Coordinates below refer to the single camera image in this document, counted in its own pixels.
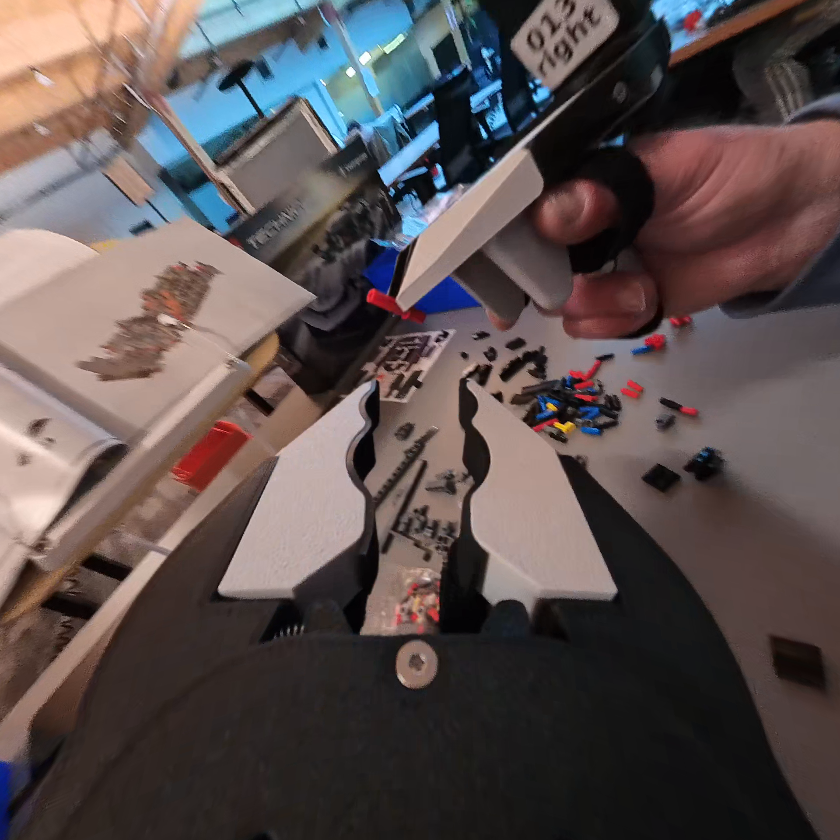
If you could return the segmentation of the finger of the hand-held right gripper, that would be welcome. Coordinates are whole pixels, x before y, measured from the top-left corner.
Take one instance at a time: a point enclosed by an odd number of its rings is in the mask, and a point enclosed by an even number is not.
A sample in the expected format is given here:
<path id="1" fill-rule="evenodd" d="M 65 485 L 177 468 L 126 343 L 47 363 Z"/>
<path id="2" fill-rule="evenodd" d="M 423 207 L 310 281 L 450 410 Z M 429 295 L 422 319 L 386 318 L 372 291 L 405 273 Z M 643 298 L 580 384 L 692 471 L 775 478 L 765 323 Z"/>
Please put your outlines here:
<path id="1" fill-rule="evenodd" d="M 413 242 L 395 304 L 407 311 L 454 278 L 495 314 L 520 314 L 528 301 L 547 307 L 547 249 L 524 211 L 543 191 L 530 150 L 507 154 Z"/>

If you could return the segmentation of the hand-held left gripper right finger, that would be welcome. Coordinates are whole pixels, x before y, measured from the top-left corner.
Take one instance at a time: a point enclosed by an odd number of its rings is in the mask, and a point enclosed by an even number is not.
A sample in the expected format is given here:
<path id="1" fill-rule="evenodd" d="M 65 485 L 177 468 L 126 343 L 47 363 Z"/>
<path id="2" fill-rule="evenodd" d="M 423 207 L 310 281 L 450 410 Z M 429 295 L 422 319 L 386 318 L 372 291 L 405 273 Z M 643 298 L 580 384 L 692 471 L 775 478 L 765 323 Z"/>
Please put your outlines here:
<path id="1" fill-rule="evenodd" d="M 478 632 L 502 602 L 518 602 L 533 623 L 559 600 L 614 601 L 616 583 L 558 452 L 466 378 L 458 420 L 473 483 L 442 572 L 442 632 Z"/>

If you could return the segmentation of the red lego pin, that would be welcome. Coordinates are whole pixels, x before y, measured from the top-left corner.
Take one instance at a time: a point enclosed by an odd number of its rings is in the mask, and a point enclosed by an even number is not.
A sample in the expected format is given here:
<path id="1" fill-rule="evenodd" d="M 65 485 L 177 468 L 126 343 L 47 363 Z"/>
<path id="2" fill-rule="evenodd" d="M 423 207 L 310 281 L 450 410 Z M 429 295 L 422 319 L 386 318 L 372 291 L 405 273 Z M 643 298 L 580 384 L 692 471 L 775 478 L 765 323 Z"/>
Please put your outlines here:
<path id="1" fill-rule="evenodd" d="M 417 308 L 401 308 L 393 296 L 387 295 L 382 291 L 372 288 L 368 291 L 366 297 L 367 303 L 374 307 L 382 309 L 404 321 L 422 324 L 426 320 L 426 313 Z"/>

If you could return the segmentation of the pile of coloured lego pins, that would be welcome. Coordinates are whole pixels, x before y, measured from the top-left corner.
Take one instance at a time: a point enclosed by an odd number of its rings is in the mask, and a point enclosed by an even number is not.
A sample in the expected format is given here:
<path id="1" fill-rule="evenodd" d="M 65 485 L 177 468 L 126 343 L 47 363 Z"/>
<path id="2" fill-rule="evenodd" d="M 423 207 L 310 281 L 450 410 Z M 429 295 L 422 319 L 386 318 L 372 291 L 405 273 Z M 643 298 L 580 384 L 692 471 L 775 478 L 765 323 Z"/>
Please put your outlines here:
<path id="1" fill-rule="evenodd" d="M 631 355 L 636 357 L 659 352 L 666 349 L 667 343 L 665 334 L 651 332 L 644 336 L 640 345 L 631 349 Z M 490 396 L 499 403 L 507 401 L 510 406 L 524 406 L 526 412 L 521 421 L 536 434 L 546 434 L 563 444 L 568 442 L 575 430 L 592 437 L 603 436 L 605 431 L 621 423 L 624 405 L 620 395 L 625 399 L 638 400 L 644 394 L 644 387 L 629 379 L 618 392 L 607 390 L 599 374 L 604 363 L 615 358 L 614 353 L 596 355 L 587 371 L 569 370 L 559 378 L 550 379 L 545 348 L 541 345 L 527 350 L 526 344 L 524 338 L 516 337 L 505 345 L 514 354 L 500 369 L 498 380 L 509 383 L 524 372 L 533 382 L 510 397 L 505 397 L 501 391 L 492 392 Z M 460 379 L 473 382 L 478 387 L 487 386 L 497 358 L 496 349 L 487 348 L 485 358 L 485 364 L 474 363 L 467 367 Z M 660 432 L 672 428 L 679 416 L 697 418 L 700 415 L 695 407 L 666 397 L 660 397 L 658 404 L 665 409 L 654 419 L 655 428 Z"/>

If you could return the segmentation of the black lego plate assembly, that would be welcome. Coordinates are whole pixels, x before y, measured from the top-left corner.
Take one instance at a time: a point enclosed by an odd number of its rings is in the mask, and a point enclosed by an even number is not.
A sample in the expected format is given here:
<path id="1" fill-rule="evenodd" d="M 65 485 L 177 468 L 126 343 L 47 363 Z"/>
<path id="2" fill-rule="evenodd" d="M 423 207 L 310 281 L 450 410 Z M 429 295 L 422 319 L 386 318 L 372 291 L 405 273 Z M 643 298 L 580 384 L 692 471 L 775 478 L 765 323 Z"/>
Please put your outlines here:
<path id="1" fill-rule="evenodd" d="M 726 464 L 721 452 L 713 447 L 704 447 L 693 455 L 683 470 L 697 481 L 706 481 L 718 476 Z"/>

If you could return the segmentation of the clear bag of lego pieces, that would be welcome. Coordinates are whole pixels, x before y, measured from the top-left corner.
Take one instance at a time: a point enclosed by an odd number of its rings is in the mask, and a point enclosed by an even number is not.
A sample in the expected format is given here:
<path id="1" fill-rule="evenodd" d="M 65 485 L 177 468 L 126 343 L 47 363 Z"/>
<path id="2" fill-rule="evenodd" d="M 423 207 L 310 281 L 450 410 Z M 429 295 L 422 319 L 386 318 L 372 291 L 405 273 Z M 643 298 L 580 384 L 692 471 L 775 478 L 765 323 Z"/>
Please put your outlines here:
<path id="1" fill-rule="evenodd" d="M 368 597 L 360 633 L 429 635 L 439 631 L 440 573 L 429 568 L 381 567 Z"/>

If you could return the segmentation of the black curved lego brick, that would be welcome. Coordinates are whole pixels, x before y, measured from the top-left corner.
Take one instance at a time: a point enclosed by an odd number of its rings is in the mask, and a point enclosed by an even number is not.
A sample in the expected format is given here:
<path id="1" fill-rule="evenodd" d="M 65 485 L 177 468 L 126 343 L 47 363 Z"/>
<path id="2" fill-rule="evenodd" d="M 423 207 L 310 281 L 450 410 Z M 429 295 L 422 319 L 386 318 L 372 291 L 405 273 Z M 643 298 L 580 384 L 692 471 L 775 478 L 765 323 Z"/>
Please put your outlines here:
<path id="1" fill-rule="evenodd" d="M 823 651 L 816 645 L 786 637 L 769 636 L 771 664 L 779 679 L 824 691 L 826 670 Z"/>

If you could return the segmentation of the person's right hand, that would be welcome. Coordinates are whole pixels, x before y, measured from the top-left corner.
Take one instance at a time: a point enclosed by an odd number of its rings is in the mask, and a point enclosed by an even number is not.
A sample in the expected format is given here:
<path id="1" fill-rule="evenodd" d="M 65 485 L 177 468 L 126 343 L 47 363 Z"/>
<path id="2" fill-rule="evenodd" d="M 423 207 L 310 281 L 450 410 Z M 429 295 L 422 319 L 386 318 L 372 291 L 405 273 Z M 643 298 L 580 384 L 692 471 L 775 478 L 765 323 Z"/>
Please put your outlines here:
<path id="1" fill-rule="evenodd" d="M 560 310 L 576 339 L 629 337 L 656 315 L 728 308 L 748 317 L 793 301 L 838 235 L 835 119 L 668 132 L 635 143 L 654 183 L 636 236 L 640 267 L 579 275 Z"/>

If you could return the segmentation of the blue storage bin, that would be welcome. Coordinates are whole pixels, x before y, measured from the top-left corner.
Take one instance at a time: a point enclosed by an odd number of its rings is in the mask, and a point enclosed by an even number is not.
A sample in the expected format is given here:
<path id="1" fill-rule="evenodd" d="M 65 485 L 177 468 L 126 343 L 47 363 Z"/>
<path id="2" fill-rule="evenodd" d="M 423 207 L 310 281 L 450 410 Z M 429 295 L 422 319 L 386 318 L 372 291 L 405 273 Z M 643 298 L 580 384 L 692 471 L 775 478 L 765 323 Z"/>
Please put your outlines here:
<path id="1" fill-rule="evenodd" d="M 397 252 L 392 249 L 382 252 L 366 267 L 363 277 L 373 288 L 386 293 L 391 285 L 397 257 Z M 414 308 L 426 315 L 431 315 L 479 306 L 478 300 L 462 288 L 453 277 L 447 277 L 415 304 Z"/>

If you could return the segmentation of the red plastic bin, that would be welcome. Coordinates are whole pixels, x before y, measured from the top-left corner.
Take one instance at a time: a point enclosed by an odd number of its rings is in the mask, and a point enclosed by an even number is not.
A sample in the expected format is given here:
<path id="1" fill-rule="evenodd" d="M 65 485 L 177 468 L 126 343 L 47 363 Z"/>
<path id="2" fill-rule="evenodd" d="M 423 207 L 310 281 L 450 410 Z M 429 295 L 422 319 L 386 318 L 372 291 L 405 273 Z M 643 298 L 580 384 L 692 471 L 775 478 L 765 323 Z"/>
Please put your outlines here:
<path id="1" fill-rule="evenodd" d="M 171 468 L 171 476 L 196 492 L 204 491 L 252 435 L 229 421 L 218 421 Z"/>

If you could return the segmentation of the cluster of dark grey pieces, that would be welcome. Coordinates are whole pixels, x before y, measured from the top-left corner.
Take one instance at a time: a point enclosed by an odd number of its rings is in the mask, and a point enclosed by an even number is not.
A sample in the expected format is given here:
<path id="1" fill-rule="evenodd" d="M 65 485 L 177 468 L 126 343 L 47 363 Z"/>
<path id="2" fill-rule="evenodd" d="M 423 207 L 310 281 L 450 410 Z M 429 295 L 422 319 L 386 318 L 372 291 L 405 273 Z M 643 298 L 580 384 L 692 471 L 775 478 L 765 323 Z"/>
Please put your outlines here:
<path id="1" fill-rule="evenodd" d="M 473 479 L 458 438 L 441 422 L 399 427 L 377 443 L 367 483 L 382 560 L 439 567 L 460 531 L 461 509 Z"/>

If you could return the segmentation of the sticker sheet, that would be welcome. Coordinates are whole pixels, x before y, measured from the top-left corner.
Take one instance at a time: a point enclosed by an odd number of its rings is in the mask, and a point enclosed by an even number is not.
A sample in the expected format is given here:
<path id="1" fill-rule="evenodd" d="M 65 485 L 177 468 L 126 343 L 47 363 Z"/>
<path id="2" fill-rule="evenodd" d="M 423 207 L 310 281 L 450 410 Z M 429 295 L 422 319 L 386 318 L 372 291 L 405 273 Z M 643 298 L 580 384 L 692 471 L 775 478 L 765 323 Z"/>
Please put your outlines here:
<path id="1" fill-rule="evenodd" d="M 409 402 L 456 334 L 455 330 L 407 332 L 383 342 L 366 370 L 379 385 L 385 403 Z"/>

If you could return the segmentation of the white book stand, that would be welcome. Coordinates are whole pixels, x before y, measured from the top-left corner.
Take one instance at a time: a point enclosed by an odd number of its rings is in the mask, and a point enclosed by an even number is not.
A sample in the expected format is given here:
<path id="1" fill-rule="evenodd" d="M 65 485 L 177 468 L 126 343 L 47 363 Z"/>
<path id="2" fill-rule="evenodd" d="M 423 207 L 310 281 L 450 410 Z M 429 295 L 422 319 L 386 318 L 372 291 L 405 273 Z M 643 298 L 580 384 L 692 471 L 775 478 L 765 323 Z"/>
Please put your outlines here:
<path id="1" fill-rule="evenodd" d="M 72 555 L 87 555 L 152 492 L 175 462 L 244 398 L 270 368 L 278 348 L 277 336 L 271 334 L 243 359 L 226 355 L 150 426 L 132 436 L 128 452 L 118 464 L 47 531 L 36 549 L 28 551 L 24 569 L 51 573 L 68 566 Z"/>

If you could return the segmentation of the black floor lamp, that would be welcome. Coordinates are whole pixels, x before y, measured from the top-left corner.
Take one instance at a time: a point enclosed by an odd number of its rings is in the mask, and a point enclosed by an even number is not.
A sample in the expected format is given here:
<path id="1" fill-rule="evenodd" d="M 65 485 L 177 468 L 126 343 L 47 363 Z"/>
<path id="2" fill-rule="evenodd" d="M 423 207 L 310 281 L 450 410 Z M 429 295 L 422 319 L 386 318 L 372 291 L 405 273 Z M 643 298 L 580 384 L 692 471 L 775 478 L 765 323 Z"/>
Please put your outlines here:
<path id="1" fill-rule="evenodd" d="M 247 77 L 252 72 L 256 72 L 263 81 L 269 81 L 275 77 L 273 69 L 265 58 L 243 59 L 234 64 L 224 74 L 217 83 L 217 90 L 222 93 L 229 93 L 234 89 L 240 90 L 255 111 L 258 119 L 265 120 L 267 119 L 266 113 L 245 84 Z"/>

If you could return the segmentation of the open instruction booklet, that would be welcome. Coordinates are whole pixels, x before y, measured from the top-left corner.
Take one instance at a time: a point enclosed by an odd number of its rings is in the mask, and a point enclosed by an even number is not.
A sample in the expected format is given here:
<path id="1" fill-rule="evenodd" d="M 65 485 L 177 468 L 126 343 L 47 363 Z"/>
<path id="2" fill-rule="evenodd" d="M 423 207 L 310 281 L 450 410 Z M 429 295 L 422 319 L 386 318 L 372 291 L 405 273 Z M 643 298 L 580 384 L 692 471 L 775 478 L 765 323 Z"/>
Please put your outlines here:
<path id="1" fill-rule="evenodd" d="M 97 253 L 2 236 L 2 602 L 27 554 L 226 355 L 312 296 L 184 218 Z"/>

